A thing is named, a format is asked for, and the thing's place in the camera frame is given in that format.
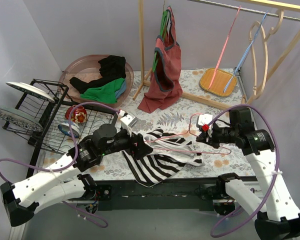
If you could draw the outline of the black white striped tank top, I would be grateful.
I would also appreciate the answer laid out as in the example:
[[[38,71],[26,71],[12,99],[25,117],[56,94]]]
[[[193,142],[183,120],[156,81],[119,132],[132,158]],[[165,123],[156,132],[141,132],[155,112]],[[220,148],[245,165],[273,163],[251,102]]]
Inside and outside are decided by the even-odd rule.
[[[175,176],[186,165],[204,165],[204,156],[196,150],[191,141],[173,133],[164,132],[160,127],[144,135],[146,143],[153,148],[152,153],[142,159],[134,159],[122,151],[135,180],[150,188]]]

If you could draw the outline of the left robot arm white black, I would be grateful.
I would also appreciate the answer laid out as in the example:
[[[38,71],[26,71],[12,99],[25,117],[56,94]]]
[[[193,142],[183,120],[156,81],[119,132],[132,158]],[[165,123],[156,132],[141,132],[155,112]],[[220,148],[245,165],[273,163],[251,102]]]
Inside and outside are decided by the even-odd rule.
[[[145,143],[140,133],[125,128],[117,131],[111,124],[103,124],[37,174],[16,183],[5,180],[0,192],[10,225],[23,225],[39,211],[66,200],[93,199],[98,186],[84,172],[99,165],[104,156],[121,151],[140,160],[152,153],[153,148]]]

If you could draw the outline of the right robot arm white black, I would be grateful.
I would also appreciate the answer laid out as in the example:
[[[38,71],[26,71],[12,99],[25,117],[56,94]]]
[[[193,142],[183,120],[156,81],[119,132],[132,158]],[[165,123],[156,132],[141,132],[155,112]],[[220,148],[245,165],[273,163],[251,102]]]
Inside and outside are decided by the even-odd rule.
[[[227,109],[229,123],[217,125],[218,116],[200,114],[196,141],[215,149],[234,144],[252,167],[263,198],[257,197],[234,172],[219,175],[215,190],[222,199],[233,198],[249,214],[248,221],[261,240],[289,240],[300,237],[300,209],[286,186],[280,153],[273,131],[256,129],[252,120],[256,108],[239,104]]]

